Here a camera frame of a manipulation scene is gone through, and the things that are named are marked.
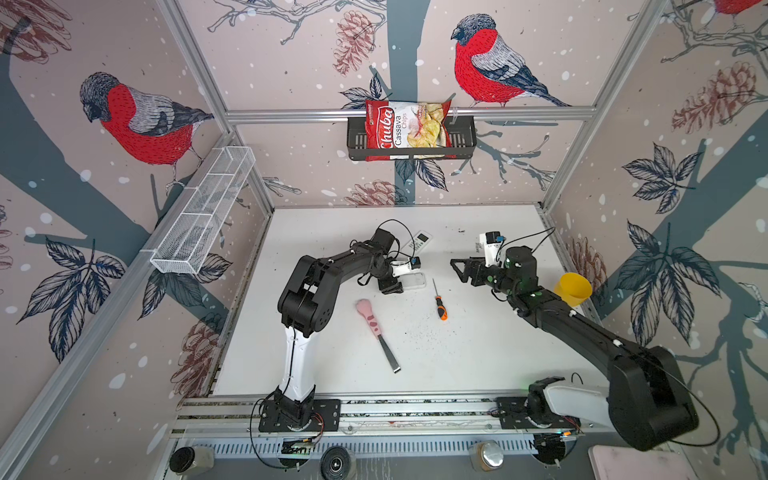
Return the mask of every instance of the white remote control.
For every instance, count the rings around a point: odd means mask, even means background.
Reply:
[[[412,254],[415,257],[419,255],[420,251],[424,250],[424,247],[427,246],[427,243],[429,243],[430,240],[432,240],[432,234],[427,233],[424,230],[421,230],[413,237],[413,241],[408,240],[408,243],[406,243],[406,245],[400,251],[403,252],[405,255]],[[413,253],[414,242],[415,242],[415,248],[416,248],[415,253]]]

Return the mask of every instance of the orange screwdriver handle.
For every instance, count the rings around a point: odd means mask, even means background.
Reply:
[[[442,304],[442,298],[440,296],[436,296],[435,300],[437,300],[437,316],[440,317],[440,320],[447,320],[448,319],[448,310],[445,309],[445,307]]]

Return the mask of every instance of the pink spatula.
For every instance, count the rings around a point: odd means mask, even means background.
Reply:
[[[392,350],[389,349],[389,346],[384,341],[384,337],[382,336],[382,327],[379,321],[373,315],[371,302],[368,299],[362,299],[357,302],[356,307],[357,312],[366,319],[366,322],[368,322],[368,326],[371,327],[373,335],[375,335],[376,338],[379,339],[379,343],[382,344],[384,355],[386,355],[386,359],[389,360],[389,365],[392,367],[392,371],[394,373],[399,372],[400,365],[397,363],[397,360],[395,360],[395,356],[392,354]]]

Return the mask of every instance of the black metal basket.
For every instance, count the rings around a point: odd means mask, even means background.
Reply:
[[[471,115],[465,115],[456,117],[456,122],[452,123],[452,121],[453,117],[446,117],[444,122],[445,130],[451,139],[451,147],[368,148],[366,119],[364,117],[347,118],[346,146],[349,150],[349,159],[364,161],[366,157],[391,157],[393,155],[407,155],[409,160],[418,160],[415,157],[420,155],[438,155],[438,157],[430,157],[431,160],[466,160],[472,158],[478,144],[475,118]]]

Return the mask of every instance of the red bird illustration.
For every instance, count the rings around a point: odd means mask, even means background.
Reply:
[[[202,122],[214,117],[164,95],[140,92],[104,72],[85,79],[80,87],[80,101],[88,121],[98,118],[136,160],[150,165],[173,165],[174,179],[166,185],[166,193],[173,185],[184,185],[176,180],[176,162],[187,150],[197,155],[192,148],[194,132]]]
[[[678,10],[682,10],[684,8],[690,7],[692,5],[695,5],[699,2],[703,2],[704,0],[692,0],[691,2],[684,3],[681,6],[677,7]],[[732,30],[735,30],[736,28],[743,28],[744,25],[737,25],[736,24],[736,15],[740,14],[744,10],[747,10],[748,8],[751,8],[758,3],[760,3],[762,0],[708,0],[709,3],[714,4],[714,13],[723,13],[725,15],[730,15],[733,19],[733,27],[728,29],[728,32],[731,32]],[[710,22],[712,21],[712,18],[714,18],[714,14],[712,14],[712,17],[707,21],[704,29],[707,29]]]
[[[504,43],[490,15],[468,15],[451,35],[456,40],[455,73],[458,85],[477,105],[498,102],[502,107],[512,98],[539,97],[559,107],[568,104],[549,94],[525,65],[525,59]]]

